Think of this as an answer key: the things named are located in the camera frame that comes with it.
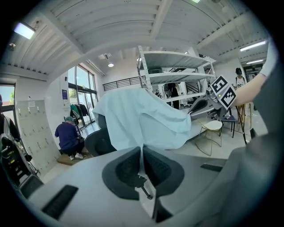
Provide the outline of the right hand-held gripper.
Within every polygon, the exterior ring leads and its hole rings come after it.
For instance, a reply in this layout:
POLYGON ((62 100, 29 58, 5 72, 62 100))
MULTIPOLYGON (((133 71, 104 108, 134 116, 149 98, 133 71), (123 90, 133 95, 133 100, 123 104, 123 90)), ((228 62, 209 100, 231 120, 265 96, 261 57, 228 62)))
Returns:
POLYGON ((208 99, 198 98, 191 105, 188 111, 191 121, 215 114, 223 118, 237 97, 233 85, 223 75, 210 84, 205 94, 208 99))

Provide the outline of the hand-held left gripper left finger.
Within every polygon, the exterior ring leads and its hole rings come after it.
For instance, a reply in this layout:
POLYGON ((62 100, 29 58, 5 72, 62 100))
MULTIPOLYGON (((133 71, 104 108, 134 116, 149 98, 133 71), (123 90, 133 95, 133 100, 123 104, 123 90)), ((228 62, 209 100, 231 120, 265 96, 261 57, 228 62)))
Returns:
POLYGON ((65 185, 78 190, 63 213, 59 225, 153 225, 139 201, 118 198, 103 182, 103 167, 131 149, 86 159, 42 185, 29 201, 42 210, 65 185))

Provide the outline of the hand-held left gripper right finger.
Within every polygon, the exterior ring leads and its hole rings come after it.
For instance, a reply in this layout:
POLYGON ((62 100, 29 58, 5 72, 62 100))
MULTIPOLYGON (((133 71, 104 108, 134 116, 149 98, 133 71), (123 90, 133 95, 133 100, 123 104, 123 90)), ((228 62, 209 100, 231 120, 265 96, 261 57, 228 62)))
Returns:
POLYGON ((197 157, 143 147, 146 175, 156 190, 152 217, 172 217, 202 194, 215 180, 226 160, 197 157))

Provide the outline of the black office chair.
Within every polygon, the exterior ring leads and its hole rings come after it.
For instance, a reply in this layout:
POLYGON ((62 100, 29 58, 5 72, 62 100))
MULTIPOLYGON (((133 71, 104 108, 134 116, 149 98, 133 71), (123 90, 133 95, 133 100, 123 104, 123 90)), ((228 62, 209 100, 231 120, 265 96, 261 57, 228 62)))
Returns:
POLYGON ((110 141, 105 116, 98 115, 97 124, 100 130, 88 135, 85 139, 85 148, 94 157, 116 151, 110 141))

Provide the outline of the light blue clothes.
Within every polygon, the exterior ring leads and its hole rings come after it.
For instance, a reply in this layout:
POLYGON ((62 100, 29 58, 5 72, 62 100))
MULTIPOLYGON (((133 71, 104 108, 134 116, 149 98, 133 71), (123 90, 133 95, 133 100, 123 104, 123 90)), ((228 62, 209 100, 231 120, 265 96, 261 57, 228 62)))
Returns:
POLYGON ((153 146, 178 149, 191 136, 191 118, 152 92, 136 88, 104 94, 92 110, 102 127, 105 117, 110 142, 116 150, 153 146))

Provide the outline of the person's right forearm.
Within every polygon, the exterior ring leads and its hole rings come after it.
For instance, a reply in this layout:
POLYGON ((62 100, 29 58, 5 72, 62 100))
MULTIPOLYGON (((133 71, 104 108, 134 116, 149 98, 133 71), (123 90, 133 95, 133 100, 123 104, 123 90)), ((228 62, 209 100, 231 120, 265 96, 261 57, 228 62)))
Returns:
POLYGON ((252 102, 260 92, 266 79, 265 75, 259 73, 253 80, 238 88, 235 92, 236 99, 232 106, 240 106, 252 102))

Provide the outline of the clothes rack with dark garments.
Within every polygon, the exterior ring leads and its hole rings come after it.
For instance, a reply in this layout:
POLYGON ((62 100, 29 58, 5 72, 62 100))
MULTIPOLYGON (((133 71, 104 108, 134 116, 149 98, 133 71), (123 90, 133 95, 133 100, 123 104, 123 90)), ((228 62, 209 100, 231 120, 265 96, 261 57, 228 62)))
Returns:
POLYGON ((70 116, 74 118, 75 123, 77 123, 79 128, 85 127, 91 122, 88 109, 84 104, 70 104, 70 108, 70 116))

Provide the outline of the brown wooden platform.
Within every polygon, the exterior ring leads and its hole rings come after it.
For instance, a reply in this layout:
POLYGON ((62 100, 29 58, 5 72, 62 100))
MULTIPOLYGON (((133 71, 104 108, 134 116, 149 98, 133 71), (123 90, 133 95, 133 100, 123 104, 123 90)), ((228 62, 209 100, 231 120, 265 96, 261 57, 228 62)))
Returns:
POLYGON ((76 163, 78 163, 82 160, 86 160, 86 159, 93 157, 85 147, 82 150, 82 155, 83 155, 83 159, 75 158, 74 160, 71 160, 68 155, 62 154, 59 158, 57 158, 57 162, 60 163, 60 164, 72 166, 72 165, 75 165, 76 163))

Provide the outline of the white metal shelf rack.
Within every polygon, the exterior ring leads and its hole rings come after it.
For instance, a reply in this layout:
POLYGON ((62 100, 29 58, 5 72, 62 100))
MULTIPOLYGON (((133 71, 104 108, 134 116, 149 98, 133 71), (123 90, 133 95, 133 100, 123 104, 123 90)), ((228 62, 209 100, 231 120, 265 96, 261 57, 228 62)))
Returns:
POLYGON ((183 102, 205 94, 208 80, 215 78, 213 59, 174 51, 146 51, 138 46, 137 71, 140 86, 167 103, 183 102), (176 83, 178 97, 168 97, 167 83, 176 83))

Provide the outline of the grey locker cabinet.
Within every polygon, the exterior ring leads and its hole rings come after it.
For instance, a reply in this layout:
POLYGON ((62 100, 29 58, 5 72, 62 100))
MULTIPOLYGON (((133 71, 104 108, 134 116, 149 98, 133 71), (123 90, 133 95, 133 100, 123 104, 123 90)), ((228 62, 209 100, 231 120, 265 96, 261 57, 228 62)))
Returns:
POLYGON ((57 164, 60 157, 47 120, 45 102, 18 101, 16 113, 24 147, 32 156, 38 175, 43 177, 57 164))

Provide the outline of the black and white backpack rig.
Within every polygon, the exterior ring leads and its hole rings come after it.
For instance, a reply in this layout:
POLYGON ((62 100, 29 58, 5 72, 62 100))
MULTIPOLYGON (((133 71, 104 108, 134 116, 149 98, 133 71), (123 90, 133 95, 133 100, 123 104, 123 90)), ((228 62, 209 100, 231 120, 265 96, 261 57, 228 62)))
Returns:
POLYGON ((31 156, 6 134, 0 136, 0 164, 10 183, 26 199, 43 185, 31 165, 31 156))

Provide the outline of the black metal railing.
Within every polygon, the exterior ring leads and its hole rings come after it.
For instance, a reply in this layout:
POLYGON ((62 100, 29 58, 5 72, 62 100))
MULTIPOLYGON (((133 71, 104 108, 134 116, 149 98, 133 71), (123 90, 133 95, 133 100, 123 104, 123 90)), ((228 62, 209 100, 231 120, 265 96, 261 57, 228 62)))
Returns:
POLYGON ((131 85, 136 85, 140 84, 140 78, 139 77, 132 77, 132 78, 126 78, 126 79, 121 79, 118 81, 114 82, 109 82, 103 84, 104 91, 109 91, 113 89, 118 89, 121 87, 126 87, 126 86, 131 86, 131 85))

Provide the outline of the rectangular ceiling lamp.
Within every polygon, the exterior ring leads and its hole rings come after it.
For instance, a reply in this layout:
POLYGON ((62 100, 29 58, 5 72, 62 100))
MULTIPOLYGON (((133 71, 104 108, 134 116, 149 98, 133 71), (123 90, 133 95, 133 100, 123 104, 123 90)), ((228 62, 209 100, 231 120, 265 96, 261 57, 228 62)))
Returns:
POLYGON ((14 28, 14 32, 23 36, 24 38, 31 39, 35 33, 35 30, 34 28, 24 23, 18 23, 16 27, 14 28))

